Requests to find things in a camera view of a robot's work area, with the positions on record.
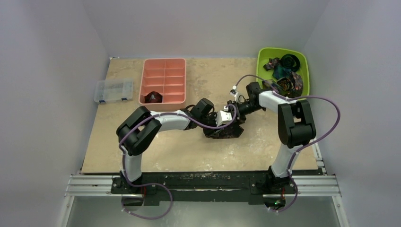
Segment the brown patterned necktie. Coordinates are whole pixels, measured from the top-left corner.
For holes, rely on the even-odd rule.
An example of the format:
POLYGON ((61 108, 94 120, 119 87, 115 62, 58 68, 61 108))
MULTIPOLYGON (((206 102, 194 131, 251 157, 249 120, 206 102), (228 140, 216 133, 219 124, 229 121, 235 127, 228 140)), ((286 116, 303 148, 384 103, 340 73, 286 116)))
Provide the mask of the brown patterned necktie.
POLYGON ((211 139, 235 139, 239 138, 243 132, 244 129, 236 123, 222 129, 203 129, 205 137, 211 139))

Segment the pink compartment tray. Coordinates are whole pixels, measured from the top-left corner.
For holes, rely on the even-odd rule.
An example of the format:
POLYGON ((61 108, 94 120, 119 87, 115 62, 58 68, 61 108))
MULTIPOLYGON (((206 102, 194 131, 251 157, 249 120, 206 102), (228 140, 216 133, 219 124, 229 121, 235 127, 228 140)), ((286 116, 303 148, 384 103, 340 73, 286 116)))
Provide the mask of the pink compartment tray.
POLYGON ((184 58, 146 59, 139 87, 139 104, 153 111, 175 111, 186 103, 186 60, 184 58), (162 103, 146 104, 144 96, 156 91, 162 103))

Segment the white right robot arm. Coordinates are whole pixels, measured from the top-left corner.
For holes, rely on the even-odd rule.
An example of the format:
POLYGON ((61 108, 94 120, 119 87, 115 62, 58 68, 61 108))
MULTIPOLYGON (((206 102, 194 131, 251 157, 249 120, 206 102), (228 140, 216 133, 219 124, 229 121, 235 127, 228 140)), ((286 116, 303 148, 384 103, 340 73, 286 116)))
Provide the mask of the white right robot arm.
POLYGON ((261 89, 257 82, 246 86, 248 98, 239 101, 236 86, 230 94, 235 97, 228 104, 237 112, 236 124, 242 124, 246 115, 258 110, 269 109, 278 116, 278 136, 281 142, 278 154, 269 167, 264 185, 270 192, 278 192, 291 181, 292 168, 302 147, 316 136, 310 104, 306 100, 291 101, 273 90, 261 89))

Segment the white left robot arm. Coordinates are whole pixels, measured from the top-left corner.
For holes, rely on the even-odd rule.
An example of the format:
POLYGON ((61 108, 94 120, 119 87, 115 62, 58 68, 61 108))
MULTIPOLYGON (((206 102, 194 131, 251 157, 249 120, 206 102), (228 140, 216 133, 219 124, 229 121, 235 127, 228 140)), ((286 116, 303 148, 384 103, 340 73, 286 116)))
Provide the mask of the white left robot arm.
POLYGON ((228 106, 222 112, 213 112, 213 108, 205 98, 173 112, 150 111, 145 106, 137 108, 116 131, 122 151, 123 188, 128 193, 140 190, 142 154, 159 132, 196 127, 216 131, 228 127, 235 119, 236 113, 230 113, 228 106))

